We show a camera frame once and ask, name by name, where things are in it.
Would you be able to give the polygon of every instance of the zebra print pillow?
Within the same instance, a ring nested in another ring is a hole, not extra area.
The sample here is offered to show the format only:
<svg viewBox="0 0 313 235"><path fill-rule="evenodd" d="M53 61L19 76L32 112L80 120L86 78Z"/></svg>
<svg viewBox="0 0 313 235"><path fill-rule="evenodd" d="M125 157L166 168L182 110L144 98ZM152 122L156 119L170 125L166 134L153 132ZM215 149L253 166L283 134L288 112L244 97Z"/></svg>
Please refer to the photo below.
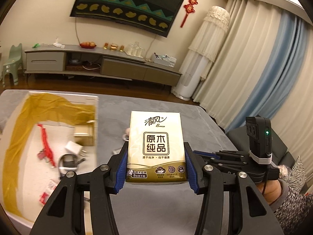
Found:
<svg viewBox="0 0 313 235"><path fill-rule="evenodd" d="M300 156L298 156L295 164L291 168L291 176L286 181L289 186L297 193L301 191L306 183L306 172L304 171L303 164Z"/></svg>

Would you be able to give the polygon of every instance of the tissue packet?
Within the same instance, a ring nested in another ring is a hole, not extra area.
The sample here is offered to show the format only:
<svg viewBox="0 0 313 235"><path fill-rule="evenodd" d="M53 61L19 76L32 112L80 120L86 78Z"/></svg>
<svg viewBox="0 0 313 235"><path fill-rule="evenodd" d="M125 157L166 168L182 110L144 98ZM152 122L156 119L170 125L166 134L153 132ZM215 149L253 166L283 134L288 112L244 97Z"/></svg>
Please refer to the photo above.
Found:
<svg viewBox="0 0 313 235"><path fill-rule="evenodd" d="M179 113L132 111L126 182L187 181Z"/></svg>

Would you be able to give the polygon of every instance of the white strap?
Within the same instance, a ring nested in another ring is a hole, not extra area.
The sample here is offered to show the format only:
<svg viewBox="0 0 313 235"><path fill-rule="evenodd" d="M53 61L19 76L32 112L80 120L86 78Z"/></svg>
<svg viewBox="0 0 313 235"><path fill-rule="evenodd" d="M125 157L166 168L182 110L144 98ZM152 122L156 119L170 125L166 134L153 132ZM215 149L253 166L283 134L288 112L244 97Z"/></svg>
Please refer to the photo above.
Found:
<svg viewBox="0 0 313 235"><path fill-rule="evenodd" d="M257 157L256 155L254 155L251 150L249 151L249 156L258 164L263 164L263 165L268 165L268 164L271 164L272 162L272 156L273 156L273 153L271 154L271 157L270 158L259 158Z"/></svg>

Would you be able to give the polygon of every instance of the wooden floor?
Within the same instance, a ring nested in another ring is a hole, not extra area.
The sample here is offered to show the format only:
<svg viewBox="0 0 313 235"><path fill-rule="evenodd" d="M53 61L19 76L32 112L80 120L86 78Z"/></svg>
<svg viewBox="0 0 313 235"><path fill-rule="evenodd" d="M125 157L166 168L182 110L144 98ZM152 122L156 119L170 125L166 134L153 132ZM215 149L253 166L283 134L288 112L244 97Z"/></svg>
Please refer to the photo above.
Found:
<svg viewBox="0 0 313 235"><path fill-rule="evenodd" d="M14 86L12 77L9 78L9 75L6 75L5 77L5 85L5 88L0 89L0 93L2 93L5 89L69 91L129 96L199 105L199 103L193 102L192 100L183 101L178 99L171 93L170 86L136 80L127 81L97 77L90 78L88 76L75 76L74 78L68 79L67 76L60 74L32 74L29 77L28 82L26 82L26 76L19 74L17 86Z"/></svg>

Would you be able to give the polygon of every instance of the red and white packet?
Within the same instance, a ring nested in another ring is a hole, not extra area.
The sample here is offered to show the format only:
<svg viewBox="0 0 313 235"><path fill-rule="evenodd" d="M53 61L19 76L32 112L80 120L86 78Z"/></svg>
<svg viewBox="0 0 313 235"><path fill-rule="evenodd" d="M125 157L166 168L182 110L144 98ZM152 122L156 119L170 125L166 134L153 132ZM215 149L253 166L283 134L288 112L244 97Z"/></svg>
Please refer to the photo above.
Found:
<svg viewBox="0 0 313 235"><path fill-rule="evenodd" d="M41 194L39 198L39 202L43 205L46 204L47 200L49 199L50 195L53 193L54 189L57 187L58 183L54 180L50 179L49 184L46 187L45 191Z"/></svg>

